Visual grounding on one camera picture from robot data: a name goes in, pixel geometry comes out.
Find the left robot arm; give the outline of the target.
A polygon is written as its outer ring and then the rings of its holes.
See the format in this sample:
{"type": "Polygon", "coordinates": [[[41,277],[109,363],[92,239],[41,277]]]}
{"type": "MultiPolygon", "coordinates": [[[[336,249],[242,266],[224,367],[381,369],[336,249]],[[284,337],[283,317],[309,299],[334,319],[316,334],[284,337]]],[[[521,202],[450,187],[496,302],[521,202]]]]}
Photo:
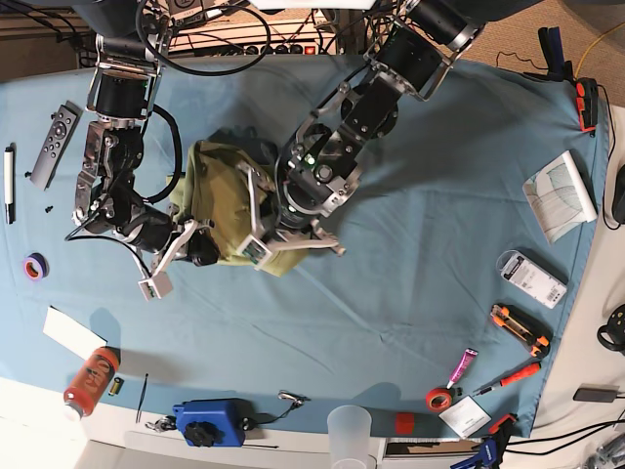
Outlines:
{"type": "Polygon", "coordinates": [[[314,108],[264,176],[247,163],[251,232],[237,248],[256,268],[286,251],[331,249],[343,255],[338,237],[321,225],[357,190],[356,162],[365,145],[396,125],[404,95],[427,101],[471,48],[484,26],[444,1],[409,1],[393,19],[385,40],[364,54],[365,75],[342,81],[314,108]]]}

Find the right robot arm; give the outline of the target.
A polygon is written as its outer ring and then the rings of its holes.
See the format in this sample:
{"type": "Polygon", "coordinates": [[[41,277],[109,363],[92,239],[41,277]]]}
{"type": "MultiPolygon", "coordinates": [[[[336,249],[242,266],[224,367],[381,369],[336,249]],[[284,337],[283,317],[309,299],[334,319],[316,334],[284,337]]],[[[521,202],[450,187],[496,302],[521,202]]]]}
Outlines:
{"type": "Polygon", "coordinates": [[[208,235],[209,222],[156,209],[183,175],[183,148],[174,117],[155,102],[161,78],[159,57],[173,35],[170,1],[103,1],[91,11],[96,36],[96,70],[87,109],[96,115],[87,128],[81,170],[77,176],[72,218],[75,229],[66,240],[108,240],[130,250],[140,272],[152,275],[142,258],[157,264],[169,259],[202,267],[217,262],[219,250],[208,235]],[[174,149],[174,171],[160,192],[145,196],[135,190],[135,170],[144,159],[148,119],[158,115],[168,125],[174,149]]]}

